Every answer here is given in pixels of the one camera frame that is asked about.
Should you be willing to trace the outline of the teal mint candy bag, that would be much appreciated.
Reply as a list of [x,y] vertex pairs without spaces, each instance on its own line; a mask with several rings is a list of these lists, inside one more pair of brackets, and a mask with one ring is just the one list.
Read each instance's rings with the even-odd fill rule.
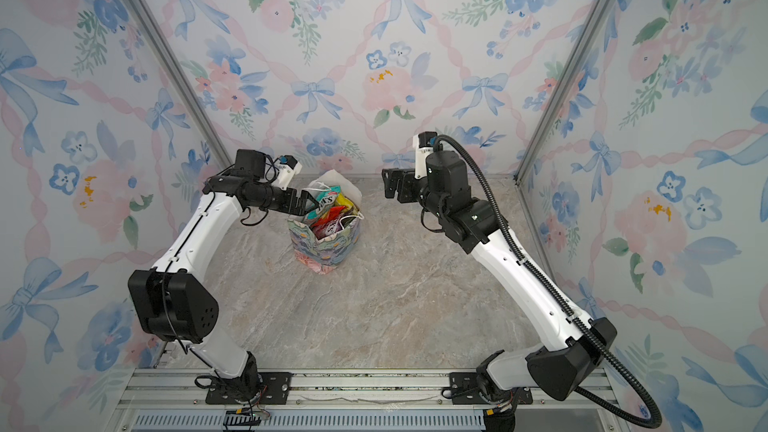
[[340,194],[341,188],[338,186],[330,187],[326,190],[320,191],[315,197],[315,200],[318,203],[318,207],[315,209],[315,212],[321,213],[323,210],[332,208]]

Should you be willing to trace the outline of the red candy bag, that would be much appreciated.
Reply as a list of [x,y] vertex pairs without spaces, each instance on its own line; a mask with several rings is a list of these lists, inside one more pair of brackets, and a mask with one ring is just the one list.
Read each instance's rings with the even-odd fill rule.
[[322,240],[341,231],[343,228],[341,225],[342,219],[347,214],[348,212],[343,211],[341,207],[332,207],[325,215],[311,225],[311,231],[315,238]]

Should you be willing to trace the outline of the yellow lemon candy bag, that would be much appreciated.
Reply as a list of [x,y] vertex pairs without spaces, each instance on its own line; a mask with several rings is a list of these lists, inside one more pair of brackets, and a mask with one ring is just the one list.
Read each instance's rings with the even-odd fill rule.
[[354,211],[357,209],[356,204],[352,200],[350,200],[348,197],[346,197],[343,193],[339,193],[336,196],[334,206],[341,207],[343,211],[347,211],[347,212]]

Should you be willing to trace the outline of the floral paper gift bag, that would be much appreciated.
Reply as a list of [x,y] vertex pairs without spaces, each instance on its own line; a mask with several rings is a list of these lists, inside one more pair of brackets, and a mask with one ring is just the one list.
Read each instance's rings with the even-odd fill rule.
[[317,274],[336,269],[358,242],[364,214],[362,193],[342,174],[330,170],[305,188],[320,208],[287,221],[295,258]]

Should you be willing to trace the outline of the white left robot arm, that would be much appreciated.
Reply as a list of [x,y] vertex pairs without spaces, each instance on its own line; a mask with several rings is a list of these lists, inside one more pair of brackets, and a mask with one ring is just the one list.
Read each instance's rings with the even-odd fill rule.
[[233,176],[213,176],[203,188],[190,222],[168,251],[147,270],[128,279],[134,310],[144,332],[178,342],[213,371],[212,382],[260,390],[252,353],[238,345],[218,323],[219,303],[204,286],[208,266],[226,232],[243,212],[257,208],[303,217],[319,208],[306,190]]

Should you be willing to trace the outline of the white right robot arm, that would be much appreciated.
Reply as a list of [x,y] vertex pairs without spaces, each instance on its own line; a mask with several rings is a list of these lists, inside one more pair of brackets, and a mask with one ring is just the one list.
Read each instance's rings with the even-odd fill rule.
[[458,185],[432,191],[428,179],[417,178],[412,169],[382,171],[384,194],[400,203],[417,203],[435,215],[442,233],[488,270],[520,307],[539,337],[539,344],[518,352],[499,352],[477,368],[486,392],[533,386],[549,397],[563,401],[603,362],[603,354],[574,323],[580,319],[603,344],[610,347],[617,337],[606,318],[594,319],[564,296],[548,277],[531,272],[535,262],[522,247],[512,250],[505,240],[514,232],[499,225],[491,204],[474,198],[465,174]]

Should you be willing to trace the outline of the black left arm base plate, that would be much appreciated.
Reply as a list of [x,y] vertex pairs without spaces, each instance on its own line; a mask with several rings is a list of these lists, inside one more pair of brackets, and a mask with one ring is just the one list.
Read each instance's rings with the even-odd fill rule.
[[257,372],[250,378],[225,379],[207,391],[207,405],[285,405],[291,389],[290,372]]

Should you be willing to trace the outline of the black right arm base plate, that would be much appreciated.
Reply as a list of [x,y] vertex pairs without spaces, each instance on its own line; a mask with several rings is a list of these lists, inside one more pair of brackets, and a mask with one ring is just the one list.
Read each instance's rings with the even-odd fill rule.
[[501,390],[485,374],[477,372],[451,372],[449,385],[441,391],[444,399],[453,405],[483,405],[499,407],[516,401],[518,405],[532,405],[528,388]]

